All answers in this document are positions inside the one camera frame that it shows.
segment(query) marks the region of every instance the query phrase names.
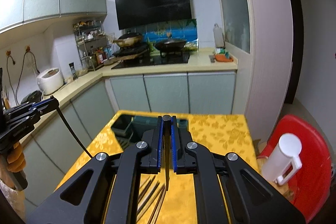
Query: backsplash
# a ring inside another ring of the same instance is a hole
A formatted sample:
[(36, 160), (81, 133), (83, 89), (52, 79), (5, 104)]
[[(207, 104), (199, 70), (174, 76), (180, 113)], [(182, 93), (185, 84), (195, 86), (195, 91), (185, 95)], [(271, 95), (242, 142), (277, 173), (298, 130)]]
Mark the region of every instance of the backsplash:
[(143, 35), (145, 42), (158, 42), (167, 39), (167, 32), (171, 32), (172, 38), (184, 38), (188, 41), (197, 39), (196, 19), (174, 20), (157, 22), (135, 28), (128, 28), (126, 33), (139, 32)]

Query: blue gripper pad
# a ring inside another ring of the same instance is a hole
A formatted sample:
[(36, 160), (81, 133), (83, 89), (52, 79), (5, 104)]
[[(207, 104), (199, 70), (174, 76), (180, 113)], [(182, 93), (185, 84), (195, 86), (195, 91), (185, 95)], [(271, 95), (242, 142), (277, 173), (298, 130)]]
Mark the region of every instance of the blue gripper pad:
[(173, 165), (173, 171), (176, 173), (177, 171), (177, 150), (176, 150), (176, 143), (175, 143), (175, 129), (174, 129), (174, 123), (171, 124), (171, 154), (172, 154), (172, 165)]
[(163, 139), (163, 119), (161, 119), (160, 125), (160, 135), (159, 135), (159, 143), (157, 145), (157, 169), (160, 171), (161, 169), (161, 157), (162, 157), (162, 139)]

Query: chair backrest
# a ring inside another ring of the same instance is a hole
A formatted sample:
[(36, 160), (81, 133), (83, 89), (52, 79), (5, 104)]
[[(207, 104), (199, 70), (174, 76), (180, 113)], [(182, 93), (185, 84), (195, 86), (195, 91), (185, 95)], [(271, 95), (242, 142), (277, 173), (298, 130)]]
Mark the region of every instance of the chair backrest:
[(305, 216), (308, 223), (328, 198), (331, 183), (331, 158), (327, 144), (310, 124), (294, 115), (284, 116), (277, 124), (261, 155), (269, 156), (281, 135), (292, 133), (302, 143), (302, 168), (291, 180), (296, 180), (297, 193), (293, 205)]

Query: metal screw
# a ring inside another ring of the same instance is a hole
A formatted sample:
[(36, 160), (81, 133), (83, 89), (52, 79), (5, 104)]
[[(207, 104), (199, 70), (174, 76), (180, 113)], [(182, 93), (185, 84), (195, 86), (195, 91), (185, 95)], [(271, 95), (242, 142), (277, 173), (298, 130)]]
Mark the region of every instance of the metal screw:
[(99, 154), (96, 155), (97, 160), (104, 160), (106, 159), (107, 155), (106, 153), (100, 152)]
[(145, 148), (147, 146), (147, 143), (144, 141), (140, 141), (136, 143), (137, 148)]
[(229, 160), (238, 160), (238, 155), (236, 153), (229, 153), (229, 155), (227, 155), (227, 158)]
[(165, 122), (167, 122), (167, 121), (170, 121), (171, 120), (171, 117), (170, 117), (170, 115), (163, 115), (163, 117), (162, 117), (162, 119), (165, 121)]
[(189, 149), (195, 149), (195, 148), (197, 148), (197, 143), (195, 143), (195, 142), (187, 143), (187, 147)]

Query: white sleeve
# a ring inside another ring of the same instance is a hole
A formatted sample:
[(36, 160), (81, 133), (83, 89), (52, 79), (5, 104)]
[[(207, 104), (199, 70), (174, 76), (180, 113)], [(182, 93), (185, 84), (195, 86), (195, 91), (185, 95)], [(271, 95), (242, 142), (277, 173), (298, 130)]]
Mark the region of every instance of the white sleeve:
[(16, 213), (25, 220), (25, 193), (13, 190), (4, 184), (2, 180), (0, 180), (0, 190)]

